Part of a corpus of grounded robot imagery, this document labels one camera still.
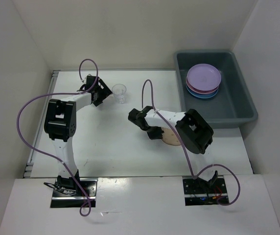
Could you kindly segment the clear plastic cup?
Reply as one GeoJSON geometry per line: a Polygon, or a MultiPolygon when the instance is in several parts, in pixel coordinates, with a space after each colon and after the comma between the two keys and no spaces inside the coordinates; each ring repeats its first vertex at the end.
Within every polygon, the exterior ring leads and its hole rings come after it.
{"type": "Polygon", "coordinates": [[[123,104],[126,102],[126,86],[123,84],[115,84],[112,87],[112,93],[117,103],[123,104]]]}

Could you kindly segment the brown translucent square plate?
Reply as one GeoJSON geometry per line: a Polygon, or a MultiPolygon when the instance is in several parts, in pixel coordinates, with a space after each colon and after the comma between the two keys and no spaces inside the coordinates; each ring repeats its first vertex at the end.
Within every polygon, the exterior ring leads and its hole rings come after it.
{"type": "Polygon", "coordinates": [[[168,145],[180,146],[181,143],[171,129],[162,128],[162,141],[168,145]]]}

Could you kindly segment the pink round plate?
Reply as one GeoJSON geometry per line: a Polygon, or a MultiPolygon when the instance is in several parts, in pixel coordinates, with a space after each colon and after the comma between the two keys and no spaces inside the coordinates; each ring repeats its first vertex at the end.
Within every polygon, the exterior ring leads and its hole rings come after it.
{"type": "Polygon", "coordinates": [[[198,90],[196,88],[194,88],[188,81],[188,79],[186,79],[186,86],[193,92],[198,93],[198,94],[210,94],[213,93],[215,91],[218,90],[219,86],[217,86],[216,88],[212,89],[212,90],[208,90],[208,91],[202,91],[202,90],[198,90]]]}

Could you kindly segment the blue round plate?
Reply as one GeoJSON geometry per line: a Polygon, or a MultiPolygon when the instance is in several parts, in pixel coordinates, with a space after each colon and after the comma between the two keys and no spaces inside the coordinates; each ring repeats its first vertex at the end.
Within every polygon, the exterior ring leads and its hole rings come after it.
{"type": "Polygon", "coordinates": [[[196,98],[200,98],[200,99],[209,99],[209,98],[216,96],[216,94],[218,93],[218,89],[216,89],[214,92],[209,93],[209,94],[199,94],[199,93],[191,90],[188,86],[186,86],[186,89],[192,96],[194,96],[196,98]]]}

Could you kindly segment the purple round plate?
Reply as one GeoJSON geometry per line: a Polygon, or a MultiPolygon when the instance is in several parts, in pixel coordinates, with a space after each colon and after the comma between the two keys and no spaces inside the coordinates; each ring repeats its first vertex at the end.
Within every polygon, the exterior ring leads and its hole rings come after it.
{"type": "Polygon", "coordinates": [[[209,64],[197,64],[187,72],[187,81],[195,89],[210,91],[217,88],[221,83],[220,71],[209,64]]]}

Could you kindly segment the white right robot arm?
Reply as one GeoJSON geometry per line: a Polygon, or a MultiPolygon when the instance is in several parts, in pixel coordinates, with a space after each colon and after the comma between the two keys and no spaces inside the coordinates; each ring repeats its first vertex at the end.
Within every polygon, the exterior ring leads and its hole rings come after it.
{"type": "Polygon", "coordinates": [[[202,192],[210,192],[215,187],[218,172],[216,171],[213,177],[200,178],[199,176],[208,167],[194,174],[188,155],[188,152],[197,155],[205,154],[214,134],[213,129],[196,110],[170,112],[146,106],[141,111],[132,109],[128,114],[128,120],[145,131],[151,140],[163,140],[170,136],[177,139],[184,151],[191,176],[197,181],[199,189],[202,192]]]}

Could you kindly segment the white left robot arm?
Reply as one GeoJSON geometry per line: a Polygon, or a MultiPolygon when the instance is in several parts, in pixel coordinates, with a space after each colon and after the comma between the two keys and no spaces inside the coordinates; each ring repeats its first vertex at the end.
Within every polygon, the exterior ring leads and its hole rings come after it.
{"type": "Polygon", "coordinates": [[[100,105],[112,92],[99,77],[87,75],[78,94],[48,102],[44,131],[51,139],[58,158],[55,190],[71,196],[81,191],[79,170],[74,161],[72,138],[76,132],[76,113],[80,109],[100,105]]]}

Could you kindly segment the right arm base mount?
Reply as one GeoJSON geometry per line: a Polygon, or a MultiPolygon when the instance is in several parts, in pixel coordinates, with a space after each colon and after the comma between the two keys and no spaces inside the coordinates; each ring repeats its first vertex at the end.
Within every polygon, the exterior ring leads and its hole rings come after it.
{"type": "Polygon", "coordinates": [[[192,179],[191,177],[183,177],[182,181],[186,206],[229,203],[225,180],[223,176],[218,175],[217,171],[209,181],[201,178],[192,179]]]}

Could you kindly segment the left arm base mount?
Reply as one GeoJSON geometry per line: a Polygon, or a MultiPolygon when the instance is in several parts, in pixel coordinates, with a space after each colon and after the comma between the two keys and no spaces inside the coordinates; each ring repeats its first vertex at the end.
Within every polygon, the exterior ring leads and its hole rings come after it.
{"type": "MultiPolygon", "coordinates": [[[[80,184],[91,200],[91,207],[95,208],[97,179],[84,179],[80,184]]],[[[85,194],[79,188],[59,186],[57,181],[54,184],[44,182],[44,185],[53,189],[51,208],[80,208],[82,204],[88,202],[85,194]]]]}

